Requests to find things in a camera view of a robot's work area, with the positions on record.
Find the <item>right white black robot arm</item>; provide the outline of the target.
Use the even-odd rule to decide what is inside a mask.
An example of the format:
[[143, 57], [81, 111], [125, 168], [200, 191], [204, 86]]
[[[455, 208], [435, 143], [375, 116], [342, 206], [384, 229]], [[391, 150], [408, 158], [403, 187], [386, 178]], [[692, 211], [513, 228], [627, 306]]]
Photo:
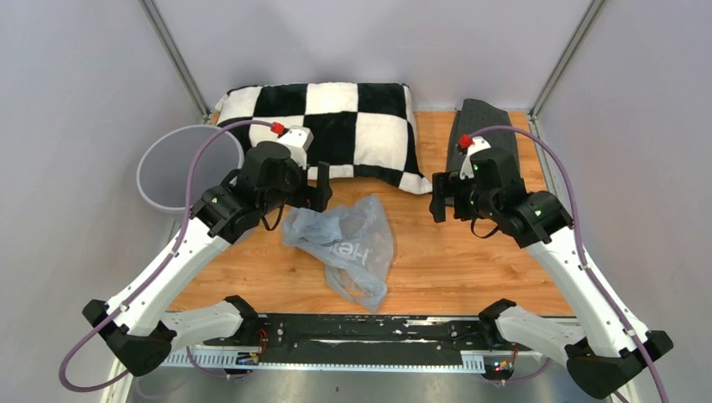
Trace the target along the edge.
[[613, 395], [673, 348], [622, 302], [576, 243], [573, 219], [548, 191], [528, 191], [515, 157], [497, 147], [469, 147], [459, 170], [432, 177], [430, 211], [446, 218], [447, 200], [461, 221], [490, 220], [549, 274], [577, 317], [564, 326], [502, 299], [480, 314], [481, 343], [501, 350], [516, 343], [564, 366], [587, 395]]

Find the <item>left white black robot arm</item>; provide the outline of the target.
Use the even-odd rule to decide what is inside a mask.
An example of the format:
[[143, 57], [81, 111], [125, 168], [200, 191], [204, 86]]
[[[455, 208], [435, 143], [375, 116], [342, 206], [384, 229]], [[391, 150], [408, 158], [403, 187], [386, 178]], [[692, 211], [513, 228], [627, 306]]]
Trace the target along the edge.
[[250, 149], [243, 166], [207, 189], [191, 207], [186, 225], [129, 286], [109, 301], [92, 300], [82, 314], [127, 371], [136, 377], [157, 369], [175, 351], [217, 338], [238, 347], [257, 337], [259, 316], [240, 296], [213, 306], [170, 312], [174, 299], [218, 255], [269, 229], [266, 215], [284, 206], [325, 211], [332, 196], [329, 164], [317, 163], [317, 184], [296, 160], [293, 146], [266, 141]]

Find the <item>translucent blue plastic trash bag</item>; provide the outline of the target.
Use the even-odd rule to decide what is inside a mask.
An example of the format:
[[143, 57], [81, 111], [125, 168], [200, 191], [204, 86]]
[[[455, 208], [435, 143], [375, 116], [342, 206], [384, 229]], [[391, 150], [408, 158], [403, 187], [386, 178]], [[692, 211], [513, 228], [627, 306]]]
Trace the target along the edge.
[[283, 244], [298, 248], [324, 264], [329, 288], [371, 313], [387, 293], [395, 257], [395, 238], [385, 209], [372, 194], [351, 207], [325, 212], [293, 208], [281, 224]]

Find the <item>grey plastic trash bin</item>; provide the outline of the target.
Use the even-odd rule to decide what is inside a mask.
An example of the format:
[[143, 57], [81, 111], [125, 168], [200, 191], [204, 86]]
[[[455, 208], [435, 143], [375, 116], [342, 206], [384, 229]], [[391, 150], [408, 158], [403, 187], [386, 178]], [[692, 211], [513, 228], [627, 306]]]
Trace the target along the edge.
[[[191, 125], [174, 130], [152, 144], [142, 156], [136, 173], [140, 195], [155, 209], [181, 215], [186, 208], [187, 176], [196, 152], [218, 127]], [[202, 153], [191, 185], [191, 202], [227, 173], [243, 165], [242, 145], [229, 133], [215, 139]]]

